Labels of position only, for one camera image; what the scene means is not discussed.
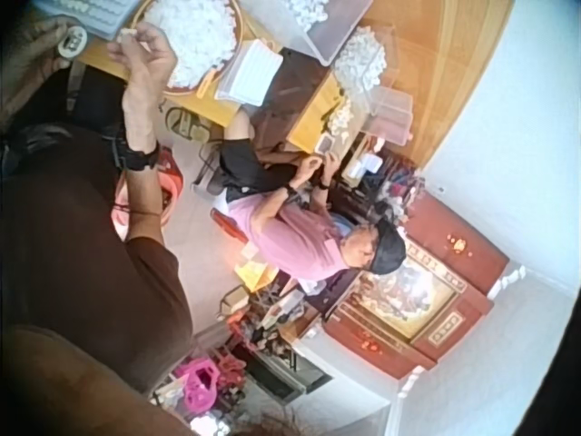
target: pink shirt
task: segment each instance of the pink shirt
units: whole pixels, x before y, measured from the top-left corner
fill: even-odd
[[[228,205],[230,216],[264,259],[296,279],[324,280],[348,268],[339,249],[340,233],[330,217],[285,204],[260,234],[251,216],[265,195],[258,193]]]

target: wristwatch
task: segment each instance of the wristwatch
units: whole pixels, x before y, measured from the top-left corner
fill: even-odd
[[[284,189],[287,190],[287,195],[289,197],[292,197],[293,195],[295,195],[297,193],[297,190],[294,189],[292,186],[290,186],[288,183],[284,185]]]
[[[319,180],[319,183],[317,184],[317,187],[319,189],[321,189],[322,191],[327,191],[330,188],[325,183],[323,183],[321,180]]]
[[[154,168],[159,156],[160,145],[157,142],[155,143],[155,150],[145,154],[129,148],[124,132],[122,135],[116,135],[113,139],[113,159],[115,160],[115,166],[121,170],[143,171],[147,166]]]

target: tile floor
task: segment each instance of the tile floor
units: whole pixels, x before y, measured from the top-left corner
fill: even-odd
[[[215,199],[203,189],[192,189],[192,181],[202,167],[198,156],[201,144],[165,128],[164,114],[170,107],[171,103],[163,106],[156,133],[161,144],[172,147],[184,184],[163,235],[167,247],[180,261],[180,278],[190,304],[194,332],[200,332],[215,323],[220,299],[240,283],[233,268],[240,258],[242,243],[224,233],[210,217]]]

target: black cap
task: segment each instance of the black cap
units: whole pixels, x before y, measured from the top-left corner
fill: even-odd
[[[379,230],[378,248],[369,271],[377,275],[393,273],[406,259],[406,243],[388,220],[382,219],[376,227]]]

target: cabinet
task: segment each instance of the cabinet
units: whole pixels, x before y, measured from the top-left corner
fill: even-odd
[[[404,264],[386,276],[358,274],[324,324],[335,340],[396,379],[416,366],[436,366],[490,312],[487,291],[508,262],[428,194],[411,215]]]

